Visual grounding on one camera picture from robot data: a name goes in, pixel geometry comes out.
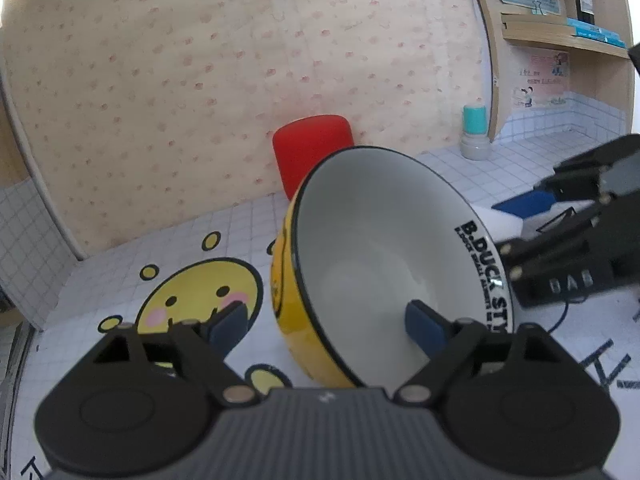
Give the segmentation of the yellow white ceramic bowl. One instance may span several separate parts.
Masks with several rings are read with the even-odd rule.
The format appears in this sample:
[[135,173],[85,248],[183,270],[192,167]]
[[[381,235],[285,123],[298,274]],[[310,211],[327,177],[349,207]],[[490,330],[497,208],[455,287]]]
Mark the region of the yellow white ceramic bowl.
[[445,179],[388,148],[319,162],[274,244],[274,315],[293,359],[330,388],[396,390],[424,367],[407,304],[513,330],[513,301],[485,220]]

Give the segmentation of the teal capped small bottle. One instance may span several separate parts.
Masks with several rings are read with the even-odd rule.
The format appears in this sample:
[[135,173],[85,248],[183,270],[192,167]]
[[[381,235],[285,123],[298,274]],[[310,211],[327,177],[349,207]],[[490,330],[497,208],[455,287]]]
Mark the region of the teal capped small bottle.
[[463,132],[460,151],[464,158],[471,160],[488,159],[491,142],[487,132],[487,110],[484,105],[463,107]]

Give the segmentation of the wooden right shelf unit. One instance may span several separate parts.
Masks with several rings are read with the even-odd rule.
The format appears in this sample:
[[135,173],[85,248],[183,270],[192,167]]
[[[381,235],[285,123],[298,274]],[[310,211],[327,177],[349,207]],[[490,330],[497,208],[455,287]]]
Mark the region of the wooden right shelf unit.
[[[477,0],[491,62],[489,135],[495,142],[575,130],[598,141],[630,133],[634,66],[628,0],[592,0],[594,24],[617,32],[626,48],[546,32],[503,30],[501,14],[533,14],[500,0]],[[575,0],[559,15],[576,20]]]

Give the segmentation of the silver binder clip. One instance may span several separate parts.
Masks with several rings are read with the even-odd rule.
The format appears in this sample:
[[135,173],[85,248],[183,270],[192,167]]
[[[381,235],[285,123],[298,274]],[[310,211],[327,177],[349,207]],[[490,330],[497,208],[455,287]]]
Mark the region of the silver binder clip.
[[542,10],[541,2],[539,0],[534,0],[532,2],[532,13],[535,15],[544,15],[544,10]]

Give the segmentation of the red cylindrical speaker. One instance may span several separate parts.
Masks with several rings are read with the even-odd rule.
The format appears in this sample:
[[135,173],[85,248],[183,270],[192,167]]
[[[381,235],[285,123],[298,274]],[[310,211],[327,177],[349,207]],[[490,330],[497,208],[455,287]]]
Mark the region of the red cylindrical speaker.
[[294,196],[318,162],[353,145],[352,128],[338,115],[305,117],[278,129],[272,148],[286,197]]

